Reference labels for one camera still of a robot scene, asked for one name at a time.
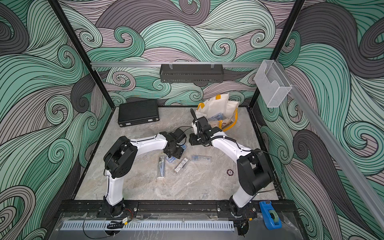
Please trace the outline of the clear case blue refills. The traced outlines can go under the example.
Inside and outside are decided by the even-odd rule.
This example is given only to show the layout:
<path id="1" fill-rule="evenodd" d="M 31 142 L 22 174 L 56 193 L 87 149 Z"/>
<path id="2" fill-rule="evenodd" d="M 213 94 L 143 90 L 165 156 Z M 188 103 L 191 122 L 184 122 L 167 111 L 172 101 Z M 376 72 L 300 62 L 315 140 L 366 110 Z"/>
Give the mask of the clear case blue refills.
<path id="1" fill-rule="evenodd" d="M 182 171 L 183 168 L 189 163 L 189 159 L 184 158 L 174 169 L 174 173 L 178 174 Z"/>

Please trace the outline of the white canvas bag yellow handles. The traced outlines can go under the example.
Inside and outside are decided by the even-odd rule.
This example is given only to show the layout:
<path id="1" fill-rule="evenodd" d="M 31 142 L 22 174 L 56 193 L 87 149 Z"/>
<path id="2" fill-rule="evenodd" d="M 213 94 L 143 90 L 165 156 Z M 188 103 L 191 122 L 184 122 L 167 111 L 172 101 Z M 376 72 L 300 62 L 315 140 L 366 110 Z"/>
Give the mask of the white canvas bag yellow handles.
<path id="1" fill-rule="evenodd" d="M 209 122 L 211 127 L 219 127 L 222 131 L 226 132 L 235 126 L 238 120 L 239 102 L 229 100 L 229 94 L 221 94 L 212 97 L 198 105 L 196 109 L 197 118 L 209 118 L 222 113 L 224 119 L 222 121 Z"/>

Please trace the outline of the blue compass set package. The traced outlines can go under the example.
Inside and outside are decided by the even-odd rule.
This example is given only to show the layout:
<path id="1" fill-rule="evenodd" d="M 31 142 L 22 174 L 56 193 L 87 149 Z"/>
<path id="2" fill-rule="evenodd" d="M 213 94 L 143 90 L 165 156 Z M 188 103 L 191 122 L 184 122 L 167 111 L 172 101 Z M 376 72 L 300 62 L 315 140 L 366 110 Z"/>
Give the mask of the blue compass set package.
<path id="1" fill-rule="evenodd" d="M 186 145 L 182 145 L 181 147 L 183 150 L 185 150 L 187 148 Z M 166 161 L 170 164 L 173 163 L 176 159 L 177 159 L 176 157 L 166 157 Z"/>

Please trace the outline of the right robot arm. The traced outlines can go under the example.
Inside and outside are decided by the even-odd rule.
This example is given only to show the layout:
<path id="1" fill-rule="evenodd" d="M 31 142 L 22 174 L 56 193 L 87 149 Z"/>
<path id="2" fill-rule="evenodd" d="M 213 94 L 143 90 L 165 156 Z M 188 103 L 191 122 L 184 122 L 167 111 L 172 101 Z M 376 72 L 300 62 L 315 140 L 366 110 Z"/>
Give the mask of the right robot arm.
<path id="1" fill-rule="evenodd" d="M 194 133 L 190 134 L 189 140 L 192 146 L 214 147 L 236 163 L 240 187 L 229 202 L 232 214 L 241 216 L 258 192 L 274 180 L 268 157 L 261 149 L 247 148 L 228 137 L 220 128 L 211 127 L 206 117 L 193 115 L 192 127 Z"/>

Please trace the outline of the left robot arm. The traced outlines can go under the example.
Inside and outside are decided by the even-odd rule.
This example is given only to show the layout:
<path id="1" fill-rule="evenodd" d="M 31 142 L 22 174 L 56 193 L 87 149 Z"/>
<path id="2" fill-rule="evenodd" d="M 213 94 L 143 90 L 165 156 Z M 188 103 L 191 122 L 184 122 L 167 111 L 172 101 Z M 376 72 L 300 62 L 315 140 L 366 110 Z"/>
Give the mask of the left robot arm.
<path id="1" fill-rule="evenodd" d="M 108 180 L 104 201 L 112 217 L 118 217 L 124 211 L 124 177 L 131 170 L 136 157 L 162 150 L 168 157 L 180 159 L 184 152 L 181 143 L 186 137 L 185 132 L 177 128 L 173 132 L 160 132 L 142 139 L 130 140 L 125 136 L 117 139 L 104 156 Z"/>

